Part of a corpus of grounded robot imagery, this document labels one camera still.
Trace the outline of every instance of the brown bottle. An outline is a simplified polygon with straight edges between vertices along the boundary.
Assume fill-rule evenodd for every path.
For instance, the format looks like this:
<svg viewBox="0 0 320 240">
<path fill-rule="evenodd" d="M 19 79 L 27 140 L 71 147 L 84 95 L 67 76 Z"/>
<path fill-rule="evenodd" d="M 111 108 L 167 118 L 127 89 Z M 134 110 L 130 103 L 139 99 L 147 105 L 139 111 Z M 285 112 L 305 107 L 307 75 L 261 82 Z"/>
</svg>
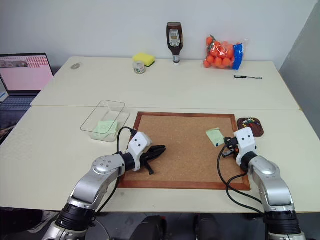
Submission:
<svg viewBox="0 0 320 240">
<path fill-rule="evenodd" d="M 173 55 L 173 64 L 180 64 L 180 51 L 184 46 L 180 22 L 168 22 L 166 25 L 166 42 Z"/>
</svg>

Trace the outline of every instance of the pen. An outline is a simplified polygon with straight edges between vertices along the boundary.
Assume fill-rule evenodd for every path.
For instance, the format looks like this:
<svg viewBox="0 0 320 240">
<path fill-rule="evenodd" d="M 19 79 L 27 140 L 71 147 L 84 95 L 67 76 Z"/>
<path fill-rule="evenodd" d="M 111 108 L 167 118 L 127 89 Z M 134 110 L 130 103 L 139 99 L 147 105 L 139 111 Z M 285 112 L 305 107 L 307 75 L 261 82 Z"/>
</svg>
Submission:
<svg viewBox="0 0 320 240">
<path fill-rule="evenodd" d="M 262 79 L 262 77 L 259 76 L 240 76 L 240 75 L 234 75 L 235 79 Z"/>
</svg>

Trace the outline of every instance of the laptop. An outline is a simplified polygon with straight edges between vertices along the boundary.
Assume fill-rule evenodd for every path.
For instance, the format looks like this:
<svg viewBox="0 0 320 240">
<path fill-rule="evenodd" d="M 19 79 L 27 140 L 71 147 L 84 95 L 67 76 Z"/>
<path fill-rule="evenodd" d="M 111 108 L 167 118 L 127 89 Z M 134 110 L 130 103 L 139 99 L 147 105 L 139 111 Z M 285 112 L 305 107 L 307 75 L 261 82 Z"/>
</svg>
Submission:
<svg viewBox="0 0 320 240">
<path fill-rule="evenodd" d="M 8 94 L 0 104 L 0 129 L 17 124 L 52 78 L 45 53 L 0 54 L 0 79 Z"/>
</svg>

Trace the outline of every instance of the laptop screen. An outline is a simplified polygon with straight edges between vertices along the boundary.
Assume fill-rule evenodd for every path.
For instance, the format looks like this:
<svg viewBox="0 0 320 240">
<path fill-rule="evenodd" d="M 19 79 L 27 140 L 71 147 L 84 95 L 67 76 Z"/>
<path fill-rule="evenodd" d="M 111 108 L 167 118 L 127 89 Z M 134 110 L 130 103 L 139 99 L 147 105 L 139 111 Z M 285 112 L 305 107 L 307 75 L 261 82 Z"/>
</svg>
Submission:
<svg viewBox="0 0 320 240">
<path fill-rule="evenodd" d="M 45 53 L 0 55 L 0 78 L 8 93 L 38 93 L 53 78 Z"/>
</svg>

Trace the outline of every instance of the black cable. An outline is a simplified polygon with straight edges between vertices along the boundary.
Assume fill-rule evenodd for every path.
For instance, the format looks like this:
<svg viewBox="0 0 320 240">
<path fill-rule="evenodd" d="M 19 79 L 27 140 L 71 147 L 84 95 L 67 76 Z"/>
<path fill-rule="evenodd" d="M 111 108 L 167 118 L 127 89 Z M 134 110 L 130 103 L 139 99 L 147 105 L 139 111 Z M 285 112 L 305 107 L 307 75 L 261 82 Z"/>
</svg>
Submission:
<svg viewBox="0 0 320 240">
<path fill-rule="evenodd" d="M 233 176 L 232 178 L 230 178 L 229 181 L 226 183 L 226 186 L 225 186 L 226 194 L 227 194 L 228 197 L 231 199 L 231 201 L 234 202 L 235 204 L 238 204 L 239 206 L 241 206 L 241 207 L 243 207 L 243 208 L 253 210 L 253 211 L 257 212 L 258 214 L 260 214 L 261 216 L 264 216 L 265 214 L 264 214 L 262 211 L 254 208 L 254 207 L 252 207 L 252 206 L 244 205 L 244 204 L 242 204 L 242 203 L 234 200 L 234 199 L 231 197 L 230 193 L 229 193 L 230 183 L 231 183 L 233 180 L 237 179 L 237 178 L 241 178 L 241 177 L 246 176 L 247 174 L 248 174 L 248 172 L 245 172 L 245 173 L 242 173 L 242 174 L 239 174 L 239 175 L 237 175 L 237 176 Z"/>
<path fill-rule="evenodd" d="M 224 145 L 223 148 L 221 149 L 219 155 L 218 155 L 218 159 L 217 159 L 217 161 L 216 161 L 216 168 L 217 168 L 217 170 L 218 170 L 218 174 L 219 174 L 219 177 L 220 177 L 221 181 L 224 183 L 224 185 L 227 186 L 228 184 L 227 184 L 227 182 L 225 181 L 225 179 L 223 178 L 223 176 L 222 176 L 222 174 L 221 174 L 221 171 L 220 171 L 220 158 L 221 158 L 222 153 L 223 153 L 224 150 L 226 149 L 226 147 L 227 147 L 227 146 Z M 234 191 L 234 192 L 236 192 L 236 193 L 238 193 L 238 194 L 240 194 L 240 195 L 246 196 L 246 197 L 248 197 L 248 198 L 251 198 L 251 199 L 257 201 L 258 203 L 262 204 L 262 202 L 261 202 L 260 199 L 254 197 L 254 196 L 251 196 L 251 195 L 249 195 L 249 194 L 246 194 L 246 193 L 244 193 L 244 192 L 241 192 L 241 191 L 233 188 L 233 187 L 230 186 L 230 185 L 229 185 L 228 187 L 229 187 L 232 191 Z"/>
<path fill-rule="evenodd" d="M 128 126 L 123 126 L 122 128 L 120 128 L 120 130 L 119 130 L 119 132 L 118 132 L 118 136 L 117 136 L 117 138 L 116 138 L 116 152 L 117 152 L 117 153 L 119 152 L 119 139 L 120 139 L 120 134 L 121 134 L 121 132 L 122 132 L 123 129 L 128 129 L 128 130 L 130 130 L 132 136 L 134 136 L 134 135 L 137 133 L 137 131 L 136 131 L 135 129 L 130 128 L 130 127 L 128 127 Z M 116 180 L 116 182 L 115 182 L 113 191 L 111 192 L 111 194 L 110 194 L 110 196 L 108 197 L 108 199 L 107 199 L 107 200 L 102 204 L 102 206 L 99 208 L 99 210 L 96 211 L 96 213 L 95 213 L 96 216 L 101 212 L 101 210 L 105 207 L 105 205 L 110 201 L 110 199 L 112 198 L 112 196 L 115 194 L 115 192 L 116 192 L 116 190 L 117 190 L 117 188 L 118 188 L 118 185 L 119 185 L 119 181 L 120 181 L 120 178 L 118 177 L 117 180 Z"/>
</svg>

